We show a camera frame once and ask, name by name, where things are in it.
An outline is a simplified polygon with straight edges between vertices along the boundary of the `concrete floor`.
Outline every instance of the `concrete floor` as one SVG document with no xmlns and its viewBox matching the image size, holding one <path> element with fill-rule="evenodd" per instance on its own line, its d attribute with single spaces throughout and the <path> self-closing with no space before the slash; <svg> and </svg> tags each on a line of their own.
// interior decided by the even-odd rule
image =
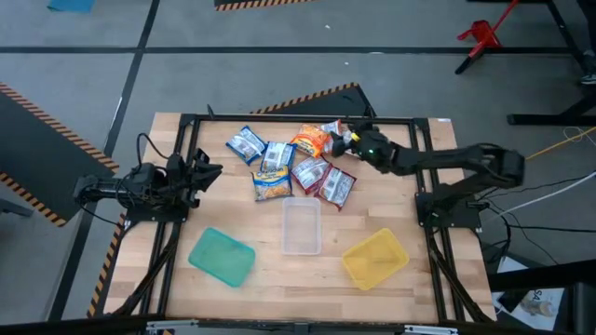
<svg viewBox="0 0 596 335">
<path fill-rule="evenodd" d="M 49 12 L 34 0 L 0 0 L 0 47 L 136 47 L 149 1 L 98 1 L 88 15 Z M 585 22 L 574 2 L 558 1 L 579 45 Z M 149 47 L 377 46 L 462 47 L 455 37 L 474 20 L 494 21 L 503 4 L 465 0 L 318 0 L 292 6 L 217 13 L 210 1 L 163 1 Z M 499 31 L 508 47 L 562 47 L 547 9 L 522 5 Z M 0 80 L 102 147 L 114 117 L 132 55 L 0 54 Z M 564 140 L 561 127 L 510 127 L 509 113 L 555 114 L 581 96 L 580 75 L 567 56 L 487 56 L 455 76 L 461 55 L 184 54 L 142 59 L 114 159 L 121 171 L 135 165 L 134 139 L 148 131 L 154 112 L 247 113 L 327 87 L 358 82 L 383 116 L 451 118 L 460 145 L 494 142 L 532 154 Z M 528 163 L 526 185 L 578 177 L 596 163 L 593 144 L 571 143 Z M 524 225 L 590 228 L 596 200 L 588 182 L 568 194 L 517 213 Z M 555 188 L 498 198 L 509 208 Z M 0 196 L 20 201 L 6 188 Z M 98 214 L 114 219 L 116 204 Z M 38 215 L 0 216 L 0 324 L 46 318 L 73 234 L 75 219 L 55 228 Z M 593 259 L 594 236 L 528 233 L 558 262 Z M 65 317 L 84 317 L 112 236 L 94 221 Z M 496 221 L 484 225 L 483 241 L 504 238 Z M 539 249 L 514 232 L 511 251 L 550 264 Z"/>
</svg>

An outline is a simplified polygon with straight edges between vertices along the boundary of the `wooden tabletop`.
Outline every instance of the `wooden tabletop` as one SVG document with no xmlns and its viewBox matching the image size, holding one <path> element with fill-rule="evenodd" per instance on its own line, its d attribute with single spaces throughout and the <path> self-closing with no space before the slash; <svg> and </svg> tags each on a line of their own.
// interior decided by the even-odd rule
<svg viewBox="0 0 596 335">
<path fill-rule="evenodd" d="M 170 153 L 180 114 L 156 114 L 151 138 Z M 436 150 L 455 148 L 451 121 L 431 119 Z M 222 176 L 200 195 L 200 208 L 183 225 L 169 293 L 168 317 L 259 320 L 437 322 L 428 264 L 427 245 L 418 226 L 413 194 L 415 176 L 382 175 L 367 163 L 350 157 L 330 158 L 337 167 L 358 178 L 342 211 L 321 202 L 322 251 L 318 256 L 286 256 L 281 252 L 282 199 L 255 203 L 251 172 L 225 147 L 249 125 L 264 141 L 290 141 L 300 124 L 201 122 L 197 145 L 223 165 Z M 381 125 L 392 141 L 411 146 L 408 128 Z M 297 154 L 294 165 L 304 160 Z M 164 165 L 151 148 L 145 162 Z M 441 182 L 463 178 L 461 169 L 441 170 Z M 430 179 L 426 174 L 427 185 Z M 295 196 L 305 196 L 296 182 Z M 207 227 L 213 227 L 254 248 L 256 261 L 246 282 L 230 288 L 193 267 L 187 260 Z M 382 228 L 390 229 L 410 256 L 409 264 L 377 287 L 354 286 L 341 262 L 342 253 Z M 156 224 L 142 222 L 121 243 L 104 312 L 112 312 L 139 284 L 147 270 Z M 490 289 L 477 237 L 468 229 L 451 229 L 457 272 L 462 284 L 484 313 L 494 317 Z M 453 315 L 449 286 L 443 279 L 448 315 Z M 151 311 L 159 298 L 154 289 Z"/>
</svg>

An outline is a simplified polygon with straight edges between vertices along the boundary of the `black and yellow hazard tape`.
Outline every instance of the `black and yellow hazard tape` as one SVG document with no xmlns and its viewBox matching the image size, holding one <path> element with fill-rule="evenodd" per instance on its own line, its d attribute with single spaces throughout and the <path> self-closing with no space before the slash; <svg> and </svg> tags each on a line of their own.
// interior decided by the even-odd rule
<svg viewBox="0 0 596 335">
<path fill-rule="evenodd" d="M 255 1 L 238 1 L 238 0 L 216 0 L 215 10 L 226 11 L 236 10 L 245 8 L 257 8 L 257 7 L 271 7 L 278 5 L 298 4 L 305 2 L 313 2 L 316 0 L 255 0 Z"/>
<path fill-rule="evenodd" d="M 80 138 L 71 129 L 63 125 L 60 121 L 56 120 L 54 117 L 44 112 L 41 108 L 37 107 L 35 104 L 27 100 L 27 98 L 24 98 L 17 91 L 15 91 L 14 89 L 10 88 L 8 85 L 2 82 L 0 82 L 0 93 L 3 93 L 7 97 L 14 100 L 21 107 L 31 112 L 31 114 L 33 114 L 41 122 L 45 123 L 48 127 L 53 128 L 54 131 L 61 134 L 63 137 L 71 141 L 74 145 L 81 148 L 81 150 L 86 152 L 88 155 L 95 158 L 98 162 L 111 169 L 114 173 L 118 172 L 119 165 L 116 162 L 114 162 L 112 158 L 103 154 L 101 150 L 95 148 L 93 145 Z"/>
<path fill-rule="evenodd" d="M 278 103 L 278 104 L 275 104 L 272 106 L 267 106 L 265 108 L 260 108 L 256 111 L 252 111 L 251 114 L 275 114 L 275 113 L 278 113 L 279 110 L 282 110 L 284 108 L 292 107 L 293 105 L 296 105 L 296 104 L 300 104 L 300 103 L 304 103 L 307 101 L 322 98 L 322 97 L 328 96 L 330 94 L 337 93 L 339 91 L 349 89 L 352 87 L 359 87 L 359 84 L 358 83 L 349 83 L 349 84 L 340 85 L 340 86 L 334 87 L 334 88 L 323 89 L 320 92 L 308 94 L 303 97 L 292 99 L 292 100 L 287 100 L 282 103 Z"/>
<path fill-rule="evenodd" d="M 103 260 L 102 269 L 100 270 L 100 278 L 97 282 L 97 285 L 95 286 L 95 289 L 93 290 L 93 296 L 91 297 L 91 305 L 87 310 L 88 318 L 94 317 L 97 313 L 102 313 L 102 311 L 100 311 L 100 309 L 102 309 L 100 308 L 100 301 L 102 300 L 103 290 L 108 286 L 108 274 L 113 270 L 115 265 L 115 256 L 124 233 L 125 220 L 126 215 L 124 213 L 120 214 L 118 225 L 114 230 L 114 235 L 112 236 L 112 240 L 110 241 L 108 252 L 105 254 L 105 259 Z"/>
<path fill-rule="evenodd" d="M 54 213 L 51 209 L 46 207 L 41 201 L 39 201 L 33 194 L 27 192 L 24 187 L 20 186 L 16 181 L 10 178 L 5 172 L 0 171 L 0 181 L 3 182 L 9 189 L 11 189 L 18 196 L 27 201 L 31 206 L 42 213 L 48 220 L 62 227 L 66 220 L 59 217 L 58 214 Z"/>
</svg>

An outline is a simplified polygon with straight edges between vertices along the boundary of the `chip bag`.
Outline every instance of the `chip bag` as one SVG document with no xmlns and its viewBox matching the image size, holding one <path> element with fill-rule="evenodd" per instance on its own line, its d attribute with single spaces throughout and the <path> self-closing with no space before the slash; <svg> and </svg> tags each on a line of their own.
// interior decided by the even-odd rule
<svg viewBox="0 0 596 335">
<path fill-rule="evenodd" d="M 323 153 L 329 134 L 319 127 L 302 125 L 300 132 L 291 144 L 298 144 L 298 149 L 317 158 Z"/>
<path fill-rule="evenodd" d="M 335 134 L 342 133 L 342 121 L 337 120 L 333 121 L 330 124 L 323 125 L 320 127 L 324 132 L 328 133 L 330 136 L 325 142 L 325 146 L 323 147 L 323 151 L 325 153 L 330 153 L 333 149 L 333 138 L 331 137 L 331 133 L 334 132 Z"/>
<path fill-rule="evenodd" d="M 332 165 L 323 157 L 308 157 L 291 170 L 292 176 L 305 190 L 306 194 L 316 191 L 323 181 L 323 175 Z"/>
<path fill-rule="evenodd" d="M 225 146 L 232 149 L 248 166 L 252 161 L 259 158 L 267 148 L 263 140 L 253 133 L 248 126 L 242 128 Z"/>
<path fill-rule="evenodd" d="M 271 171 L 283 166 L 291 167 L 296 155 L 296 144 L 278 143 L 270 141 L 261 162 L 261 171 Z"/>
<path fill-rule="evenodd" d="M 323 176 L 323 183 L 315 196 L 321 197 L 336 205 L 340 210 L 344 207 L 347 196 L 352 191 L 356 178 L 337 167 L 328 168 Z"/>
<path fill-rule="evenodd" d="M 256 201 L 291 196 L 291 180 L 288 167 L 269 172 L 252 172 Z"/>
</svg>

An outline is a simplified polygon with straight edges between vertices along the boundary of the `yellow cable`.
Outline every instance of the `yellow cable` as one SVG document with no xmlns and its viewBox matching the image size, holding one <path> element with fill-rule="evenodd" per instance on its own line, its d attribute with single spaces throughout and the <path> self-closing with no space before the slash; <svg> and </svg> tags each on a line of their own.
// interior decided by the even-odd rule
<svg viewBox="0 0 596 335">
<path fill-rule="evenodd" d="M 569 139 L 567 139 L 565 141 L 560 141 L 557 144 L 554 144 L 554 145 L 549 146 L 547 149 L 544 149 L 544 150 L 541 150 L 541 151 L 539 151 L 539 152 L 537 152 L 535 154 L 529 155 L 528 157 L 525 158 L 525 160 L 530 160 L 530 159 L 536 158 L 536 157 L 540 156 L 541 154 L 545 154 L 545 153 L 551 151 L 552 149 L 554 149 L 556 147 L 559 147 L 561 145 L 564 145 L 567 142 L 573 141 L 575 139 L 579 139 L 579 138 L 585 136 L 586 134 L 589 134 L 590 132 L 592 132 L 594 130 L 596 130 L 596 127 L 592 127 L 592 128 L 590 128 L 590 129 L 588 129 L 586 131 L 581 132 L 579 135 L 576 135 L 576 136 L 574 136 L 572 138 L 569 138 Z"/>
</svg>

